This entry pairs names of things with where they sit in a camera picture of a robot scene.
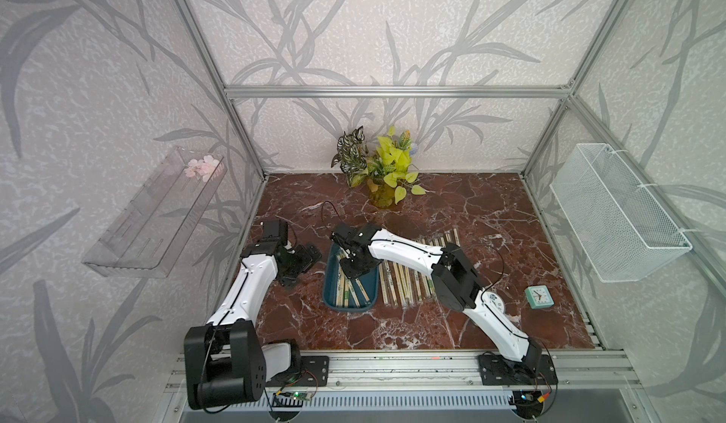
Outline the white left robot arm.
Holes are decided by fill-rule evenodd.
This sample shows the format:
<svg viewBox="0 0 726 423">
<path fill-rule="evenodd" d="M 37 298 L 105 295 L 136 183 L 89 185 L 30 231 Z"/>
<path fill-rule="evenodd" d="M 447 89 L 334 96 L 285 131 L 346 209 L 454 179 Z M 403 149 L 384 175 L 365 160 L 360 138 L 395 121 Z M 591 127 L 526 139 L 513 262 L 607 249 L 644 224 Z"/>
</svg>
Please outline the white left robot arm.
<svg viewBox="0 0 726 423">
<path fill-rule="evenodd" d="M 188 404 L 208 414 L 255 402 L 270 383 L 302 375 L 295 341 L 262 345 L 255 322 L 272 282 L 293 285 L 321 260 L 312 245 L 289 242 L 283 220 L 262 223 L 262 237 L 241 253 L 230 291 L 205 325 L 189 328 L 183 342 Z"/>
</svg>

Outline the artificial green potted plant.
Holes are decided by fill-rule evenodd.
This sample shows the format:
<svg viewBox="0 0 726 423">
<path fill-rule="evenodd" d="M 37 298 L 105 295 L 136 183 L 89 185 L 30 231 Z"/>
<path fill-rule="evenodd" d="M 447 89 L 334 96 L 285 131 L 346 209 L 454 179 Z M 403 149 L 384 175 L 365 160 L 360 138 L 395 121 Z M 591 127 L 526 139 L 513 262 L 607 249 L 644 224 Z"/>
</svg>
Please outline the artificial green potted plant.
<svg viewBox="0 0 726 423">
<path fill-rule="evenodd" d="M 428 190 L 419 184 L 419 171 L 412 171 L 413 142 L 410 131 L 401 135 L 389 128 L 376 137 L 377 147 L 369 151 L 363 128 L 338 138 L 337 151 L 331 167 L 339 167 L 350 188 L 366 185 L 370 203 L 377 208 L 389 208 L 401 203 L 406 196 L 422 196 Z"/>
</svg>

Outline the pink artificial flower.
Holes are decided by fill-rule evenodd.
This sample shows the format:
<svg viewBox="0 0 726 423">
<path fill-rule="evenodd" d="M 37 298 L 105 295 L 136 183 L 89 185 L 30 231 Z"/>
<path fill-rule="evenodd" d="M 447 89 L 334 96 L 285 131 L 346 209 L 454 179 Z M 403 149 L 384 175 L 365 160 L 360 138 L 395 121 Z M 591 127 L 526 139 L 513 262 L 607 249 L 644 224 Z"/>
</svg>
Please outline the pink artificial flower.
<svg viewBox="0 0 726 423">
<path fill-rule="evenodd" d="M 187 163 L 183 174 L 190 179 L 197 178 L 202 180 L 202 182 L 209 182 L 219 177 L 222 170 L 222 160 L 208 154 L 200 159 L 191 159 Z"/>
</svg>

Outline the aluminium front rail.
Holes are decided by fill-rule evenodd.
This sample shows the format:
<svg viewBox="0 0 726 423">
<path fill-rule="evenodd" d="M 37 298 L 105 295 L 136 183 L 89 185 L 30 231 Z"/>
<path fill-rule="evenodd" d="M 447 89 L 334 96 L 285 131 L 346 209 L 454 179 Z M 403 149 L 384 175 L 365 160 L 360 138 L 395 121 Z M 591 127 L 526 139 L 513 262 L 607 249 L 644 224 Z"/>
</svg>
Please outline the aluminium front rail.
<svg viewBox="0 0 726 423">
<path fill-rule="evenodd" d="M 332 391 L 507 390 L 502 381 L 484 384 L 478 350 L 325 350 L 323 373 L 305 374 L 299 386 Z M 550 351 L 559 383 L 539 379 L 539 388 L 624 389 L 642 386 L 622 350 Z"/>
</svg>

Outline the small teal alarm clock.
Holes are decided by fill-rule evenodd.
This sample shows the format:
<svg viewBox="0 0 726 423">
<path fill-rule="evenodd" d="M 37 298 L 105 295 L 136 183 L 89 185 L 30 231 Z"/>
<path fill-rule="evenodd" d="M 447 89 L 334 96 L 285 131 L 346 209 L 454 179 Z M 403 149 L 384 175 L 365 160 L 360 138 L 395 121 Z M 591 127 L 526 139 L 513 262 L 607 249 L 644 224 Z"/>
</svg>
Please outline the small teal alarm clock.
<svg viewBox="0 0 726 423">
<path fill-rule="evenodd" d="M 531 309 L 548 309 L 554 306 L 554 299 L 546 285 L 529 286 L 525 296 Z"/>
</svg>

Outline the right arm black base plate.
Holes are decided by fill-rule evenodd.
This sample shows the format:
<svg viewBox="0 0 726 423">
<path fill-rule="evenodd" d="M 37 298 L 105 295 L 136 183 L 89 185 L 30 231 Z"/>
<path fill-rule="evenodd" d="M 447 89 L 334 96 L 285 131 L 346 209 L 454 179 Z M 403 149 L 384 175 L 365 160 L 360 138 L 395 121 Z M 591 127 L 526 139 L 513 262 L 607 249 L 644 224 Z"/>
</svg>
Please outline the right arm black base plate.
<svg viewBox="0 0 726 423">
<path fill-rule="evenodd" d="M 484 352 L 476 357 L 478 361 L 478 374 L 483 385 L 535 387 L 552 386 L 559 384 L 552 358 L 548 354 L 533 357 L 533 362 L 514 362 L 506 360 L 503 356 L 491 351 Z"/>
</svg>

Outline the round canister with green label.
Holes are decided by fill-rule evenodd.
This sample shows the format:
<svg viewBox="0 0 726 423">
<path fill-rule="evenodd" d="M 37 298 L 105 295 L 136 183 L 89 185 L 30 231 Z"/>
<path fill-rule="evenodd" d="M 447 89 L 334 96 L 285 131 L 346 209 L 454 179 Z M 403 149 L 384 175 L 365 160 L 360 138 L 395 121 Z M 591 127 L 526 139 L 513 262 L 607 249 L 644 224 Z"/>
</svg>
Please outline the round canister with green label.
<svg viewBox="0 0 726 423">
<path fill-rule="evenodd" d="M 485 292 L 485 298 L 490 306 L 496 308 L 501 313 L 505 312 L 505 303 L 498 294 L 495 292 Z"/>
</svg>

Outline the clear acrylic wall shelf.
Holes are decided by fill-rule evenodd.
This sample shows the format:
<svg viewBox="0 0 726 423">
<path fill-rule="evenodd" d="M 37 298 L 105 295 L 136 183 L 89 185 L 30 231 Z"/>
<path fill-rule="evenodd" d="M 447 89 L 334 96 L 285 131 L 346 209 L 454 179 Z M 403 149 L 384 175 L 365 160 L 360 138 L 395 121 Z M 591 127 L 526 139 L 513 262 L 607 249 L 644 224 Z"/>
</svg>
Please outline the clear acrylic wall shelf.
<svg viewBox="0 0 726 423">
<path fill-rule="evenodd" d="M 202 182 L 183 174 L 191 159 L 208 154 L 222 160 L 219 177 Z M 102 277 L 167 277 L 226 173 L 223 154 L 173 147 L 81 263 Z"/>
</svg>

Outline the teal plastic storage box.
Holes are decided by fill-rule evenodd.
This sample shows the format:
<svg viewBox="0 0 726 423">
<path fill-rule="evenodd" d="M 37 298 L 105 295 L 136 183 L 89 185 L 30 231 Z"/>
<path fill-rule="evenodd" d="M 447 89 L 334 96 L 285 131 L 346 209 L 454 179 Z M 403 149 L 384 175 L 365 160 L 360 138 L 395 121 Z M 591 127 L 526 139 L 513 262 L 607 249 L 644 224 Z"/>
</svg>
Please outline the teal plastic storage box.
<svg viewBox="0 0 726 423">
<path fill-rule="evenodd" d="M 340 267 L 343 257 L 338 245 L 333 243 L 323 282 L 323 303 L 342 313 L 364 313 L 372 309 L 378 298 L 378 271 L 373 269 L 362 277 L 349 279 Z"/>
</svg>

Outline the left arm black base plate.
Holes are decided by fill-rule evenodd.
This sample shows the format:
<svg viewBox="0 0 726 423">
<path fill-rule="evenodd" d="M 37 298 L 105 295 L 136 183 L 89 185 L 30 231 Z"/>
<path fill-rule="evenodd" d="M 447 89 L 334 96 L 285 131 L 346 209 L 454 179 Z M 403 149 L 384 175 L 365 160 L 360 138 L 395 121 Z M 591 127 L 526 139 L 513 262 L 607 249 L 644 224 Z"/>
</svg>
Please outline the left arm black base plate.
<svg viewBox="0 0 726 423">
<path fill-rule="evenodd" d="M 280 373 L 267 382 L 266 387 L 323 387 L 328 383 L 329 356 L 302 356 L 301 365 L 292 372 Z"/>
</svg>

